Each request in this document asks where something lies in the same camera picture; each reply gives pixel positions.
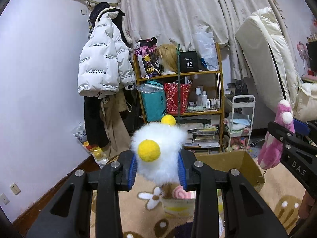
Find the person's right hand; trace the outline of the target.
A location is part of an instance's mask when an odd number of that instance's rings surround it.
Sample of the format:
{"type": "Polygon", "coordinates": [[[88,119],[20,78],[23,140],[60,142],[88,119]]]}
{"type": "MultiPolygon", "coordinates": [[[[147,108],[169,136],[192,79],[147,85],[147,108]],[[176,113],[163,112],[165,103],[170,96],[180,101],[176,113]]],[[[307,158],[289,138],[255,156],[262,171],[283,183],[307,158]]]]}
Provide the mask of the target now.
{"type": "Polygon", "coordinates": [[[305,191],[301,205],[298,210],[299,218],[307,219],[315,203],[316,199],[314,199],[307,191],[305,191]]]}

